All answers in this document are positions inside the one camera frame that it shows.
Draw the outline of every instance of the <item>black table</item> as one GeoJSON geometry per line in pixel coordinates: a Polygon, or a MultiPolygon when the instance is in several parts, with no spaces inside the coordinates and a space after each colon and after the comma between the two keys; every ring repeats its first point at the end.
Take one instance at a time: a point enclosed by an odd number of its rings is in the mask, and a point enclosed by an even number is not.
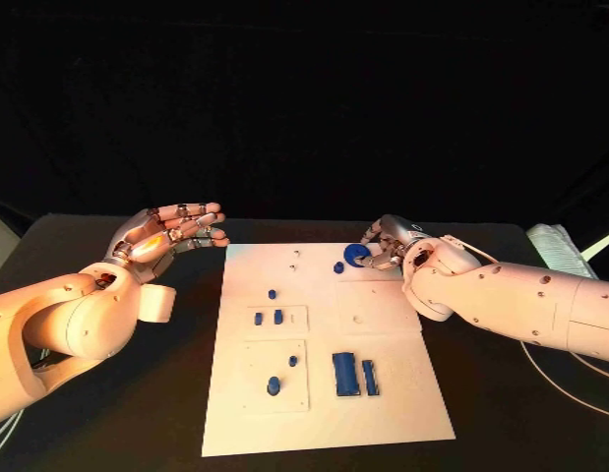
{"type": "MultiPolygon", "coordinates": [[[[124,220],[42,218],[0,269],[0,293],[98,261],[124,220]]],[[[222,228],[234,243],[286,243],[355,241],[367,226],[230,220],[222,228]]],[[[517,226],[423,227],[504,261],[543,265],[517,226]]],[[[421,321],[453,441],[202,458],[222,261],[224,250],[178,259],[159,280],[178,291],[169,324],[139,323],[121,353],[26,409],[0,452],[0,470],[609,470],[609,417],[554,390],[517,341],[459,317],[421,321]]]]}

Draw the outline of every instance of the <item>robotic arm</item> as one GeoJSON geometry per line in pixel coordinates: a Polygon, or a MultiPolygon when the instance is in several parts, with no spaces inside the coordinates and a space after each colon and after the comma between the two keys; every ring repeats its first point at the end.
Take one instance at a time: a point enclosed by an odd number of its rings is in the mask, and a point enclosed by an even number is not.
{"type": "Polygon", "coordinates": [[[143,210],[100,263],[0,295],[0,420],[120,351],[136,320],[169,321],[175,290],[147,282],[175,254],[227,246],[209,227],[221,221],[218,204],[143,210]],[[31,366],[23,339],[57,353],[39,365],[31,366]]]}
{"type": "Polygon", "coordinates": [[[609,282],[509,263],[453,236],[433,238],[384,215],[361,243],[380,235],[382,253],[359,266],[403,268],[403,293],[420,315],[443,322],[453,312],[473,326],[537,345],[609,361],[609,282]],[[492,262],[481,266],[466,248],[492,262]]]}

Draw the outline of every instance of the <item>blue rectangular block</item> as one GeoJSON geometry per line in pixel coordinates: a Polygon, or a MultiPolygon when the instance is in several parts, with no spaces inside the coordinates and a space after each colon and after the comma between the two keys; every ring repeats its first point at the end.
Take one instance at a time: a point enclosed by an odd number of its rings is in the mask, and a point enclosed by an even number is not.
{"type": "Polygon", "coordinates": [[[332,364],[335,366],[336,396],[359,395],[354,354],[351,352],[332,354],[332,364]]]}
{"type": "Polygon", "coordinates": [[[372,361],[361,361],[365,376],[365,388],[368,396],[380,395],[378,383],[375,382],[375,372],[372,371],[372,361]]]}

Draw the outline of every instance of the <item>black wall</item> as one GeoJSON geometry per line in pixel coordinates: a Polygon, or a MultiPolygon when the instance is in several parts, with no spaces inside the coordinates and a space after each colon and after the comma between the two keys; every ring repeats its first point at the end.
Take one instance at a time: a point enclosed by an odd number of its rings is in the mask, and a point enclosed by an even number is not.
{"type": "Polygon", "coordinates": [[[0,11],[19,228],[218,201],[241,217],[561,222],[579,246],[609,231],[609,5],[192,8],[0,11]]]}

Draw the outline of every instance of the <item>white board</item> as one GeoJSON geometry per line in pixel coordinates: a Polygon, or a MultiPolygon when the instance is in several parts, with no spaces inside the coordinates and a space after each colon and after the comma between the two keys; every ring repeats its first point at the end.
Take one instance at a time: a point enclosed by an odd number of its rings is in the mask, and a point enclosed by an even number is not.
{"type": "Polygon", "coordinates": [[[202,456],[455,438],[400,272],[345,265],[336,274],[345,247],[228,246],[202,456]],[[357,360],[351,397],[336,396],[338,352],[357,360]],[[362,360],[374,362],[378,396],[362,360]],[[274,396],[270,377],[282,381],[274,396]]]}

